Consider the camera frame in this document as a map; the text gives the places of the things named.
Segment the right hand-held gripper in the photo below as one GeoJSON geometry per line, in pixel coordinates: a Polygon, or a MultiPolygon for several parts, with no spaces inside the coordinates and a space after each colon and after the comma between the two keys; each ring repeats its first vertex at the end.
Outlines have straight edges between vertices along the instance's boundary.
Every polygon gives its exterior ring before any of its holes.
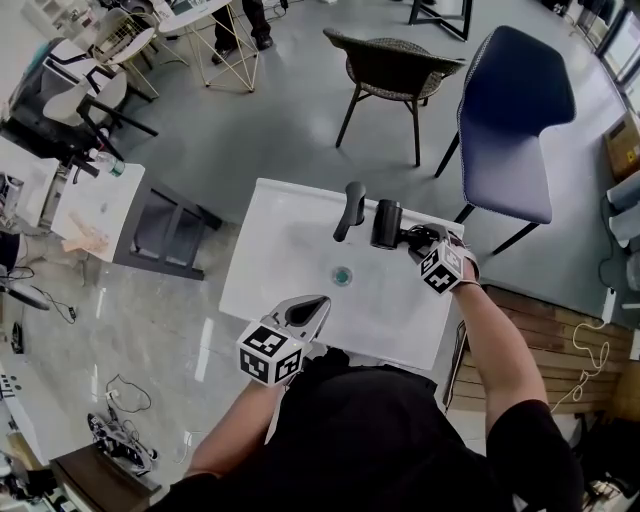
{"type": "MultiPolygon", "coordinates": [[[[407,234],[412,237],[447,237],[448,231],[442,225],[430,223],[414,225],[407,234]]],[[[475,255],[453,234],[435,243],[425,257],[411,246],[407,252],[414,263],[419,264],[421,279],[440,296],[450,292],[460,283],[478,282],[480,279],[475,255]],[[466,261],[473,268],[473,279],[465,277],[466,261]]]]}

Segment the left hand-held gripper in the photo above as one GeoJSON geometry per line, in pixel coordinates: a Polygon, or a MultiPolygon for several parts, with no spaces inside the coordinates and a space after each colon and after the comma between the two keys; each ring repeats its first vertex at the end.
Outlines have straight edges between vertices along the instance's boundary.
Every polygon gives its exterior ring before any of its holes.
{"type": "Polygon", "coordinates": [[[271,314],[252,321],[236,341],[239,370],[266,387],[292,378],[302,369],[330,307],[328,296],[303,295],[280,302],[271,314]]]}

